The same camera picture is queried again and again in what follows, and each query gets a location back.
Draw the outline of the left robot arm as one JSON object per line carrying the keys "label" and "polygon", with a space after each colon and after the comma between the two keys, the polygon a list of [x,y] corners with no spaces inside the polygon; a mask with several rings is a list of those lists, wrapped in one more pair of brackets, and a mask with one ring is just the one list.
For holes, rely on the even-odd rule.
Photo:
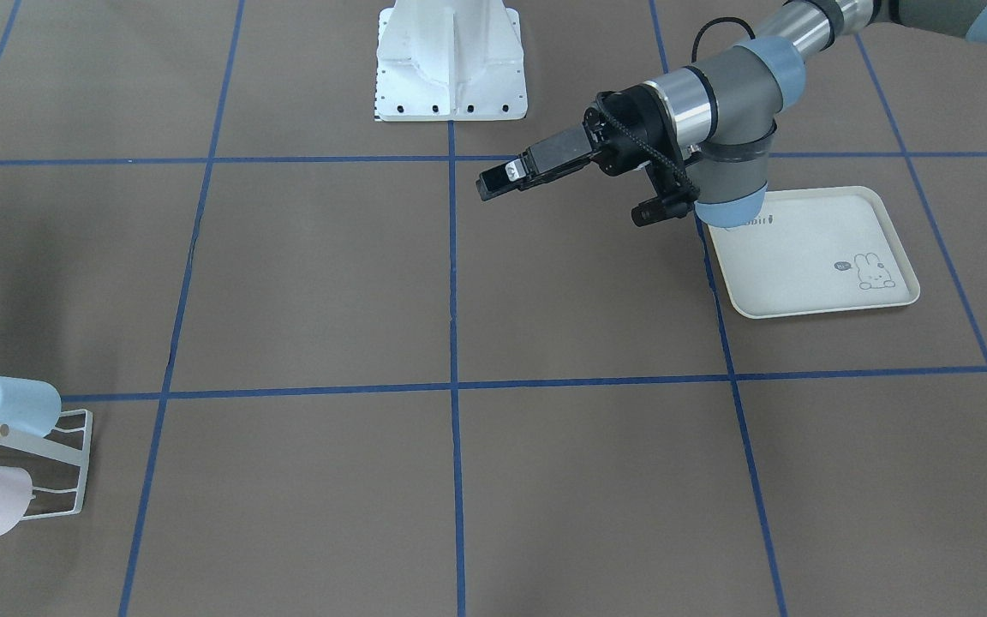
{"label": "left robot arm", "polygon": [[611,177],[643,169],[655,194],[631,211],[635,225],[688,214],[748,224],[767,193],[776,118],[802,97],[807,60],[875,23],[987,44],[987,1],[787,1],[727,50],[596,94],[577,126],[482,172],[478,195],[489,201],[592,164]]}

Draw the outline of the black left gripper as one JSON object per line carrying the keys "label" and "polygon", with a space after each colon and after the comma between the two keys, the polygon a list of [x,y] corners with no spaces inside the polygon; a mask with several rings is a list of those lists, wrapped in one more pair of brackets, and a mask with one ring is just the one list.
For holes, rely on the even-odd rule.
{"label": "black left gripper", "polygon": [[683,172],[667,113],[653,87],[597,93],[583,125],[561,130],[483,171],[476,188],[479,199],[490,201],[559,180],[590,163],[611,177],[647,164],[675,175]]}

